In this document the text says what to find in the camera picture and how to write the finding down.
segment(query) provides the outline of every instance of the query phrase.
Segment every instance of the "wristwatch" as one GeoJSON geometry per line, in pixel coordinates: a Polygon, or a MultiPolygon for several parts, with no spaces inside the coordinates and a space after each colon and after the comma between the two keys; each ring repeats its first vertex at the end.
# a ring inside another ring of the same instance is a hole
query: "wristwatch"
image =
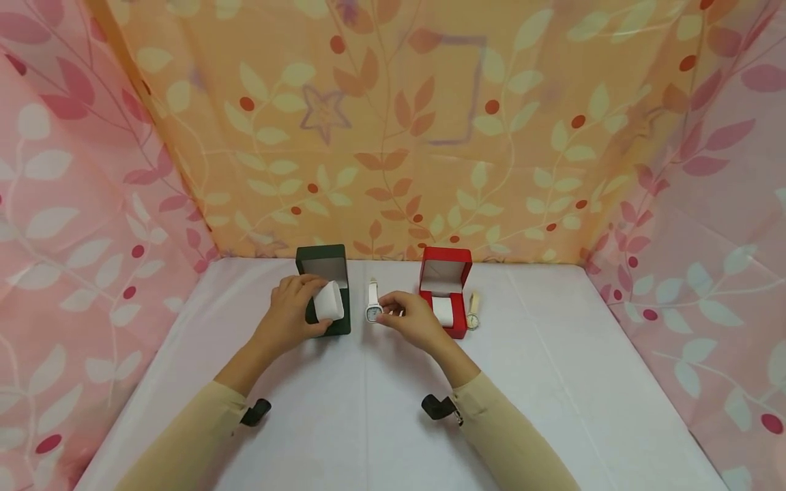
{"type": "Polygon", "coordinates": [[[480,295],[477,291],[472,293],[469,297],[469,313],[467,314],[467,329],[475,331],[480,326],[480,319],[478,318],[478,307],[480,304],[480,295]]]}
{"type": "Polygon", "coordinates": [[[369,282],[369,306],[365,308],[365,319],[368,322],[376,323],[376,316],[382,313],[382,306],[376,292],[376,280],[374,278],[369,282]]]}

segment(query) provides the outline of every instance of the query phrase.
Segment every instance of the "red watch box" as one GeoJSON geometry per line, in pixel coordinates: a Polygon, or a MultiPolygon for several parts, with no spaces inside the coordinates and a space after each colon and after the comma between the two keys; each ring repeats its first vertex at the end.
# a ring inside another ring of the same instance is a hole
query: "red watch box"
{"type": "Polygon", "coordinates": [[[453,327],[445,328],[451,338],[463,339],[467,334],[467,311],[464,308],[464,285],[472,268],[469,249],[426,247],[421,263],[418,294],[434,308],[434,297],[450,297],[453,327]]]}

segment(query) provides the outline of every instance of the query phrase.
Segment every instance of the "pink floral fabric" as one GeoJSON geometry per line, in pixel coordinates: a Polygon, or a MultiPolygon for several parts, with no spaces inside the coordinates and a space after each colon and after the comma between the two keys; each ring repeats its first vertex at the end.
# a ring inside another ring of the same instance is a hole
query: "pink floral fabric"
{"type": "Polygon", "coordinates": [[[0,50],[0,489],[61,491],[217,253],[79,2],[3,3],[0,50]]]}
{"type": "Polygon", "coordinates": [[[757,14],[583,252],[731,491],[786,489],[786,9],[757,14]]]}

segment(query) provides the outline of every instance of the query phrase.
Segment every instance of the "beige sleeve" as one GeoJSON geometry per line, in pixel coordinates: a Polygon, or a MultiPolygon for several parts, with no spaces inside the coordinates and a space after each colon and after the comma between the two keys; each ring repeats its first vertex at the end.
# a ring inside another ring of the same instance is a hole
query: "beige sleeve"
{"type": "Polygon", "coordinates": [[[145,450],[115,491],[192,491],[245,409],[242,395],[211,381],[145,450]]]}
{"type": "Polygon", "coordinates": [[[502,491],[575,491],[576,481],[549,443],[482,372],[451,396],[464,435],[502,491]]]}

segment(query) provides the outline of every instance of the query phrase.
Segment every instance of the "fabric backdrop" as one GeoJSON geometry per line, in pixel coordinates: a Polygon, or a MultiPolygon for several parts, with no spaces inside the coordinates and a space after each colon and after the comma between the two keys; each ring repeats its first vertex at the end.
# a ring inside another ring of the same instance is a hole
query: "fabric backdrop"
{"type": "MultiPolygon", "coordinates": [[[[583,252],[590,278],[731,491],[786,489],[779,4],[766,5],[752,32],[723,24],[741,43],[707,79],[721,87],[714,102],[685,113],[583,252]]],[[[718,48],[713,36],[709,49],[718,48]]]]}
{"type": "Polygon", "coordinates": [[[3,2],[0,50],[0,490],[64,491],[217,251],[83,5],[3,2]]]}
{"type": "Polygon", "coordinates": [[[719,65],[700,35],[759,4],[711,3],[111,0],[103,24],[223,254],[577,262],[719,65]]]}
{"type": "Polygon", "coordinates": [[[223,254],[582,262],[729,487],[784,487],[778,0],[92,3],[223,254]]]}

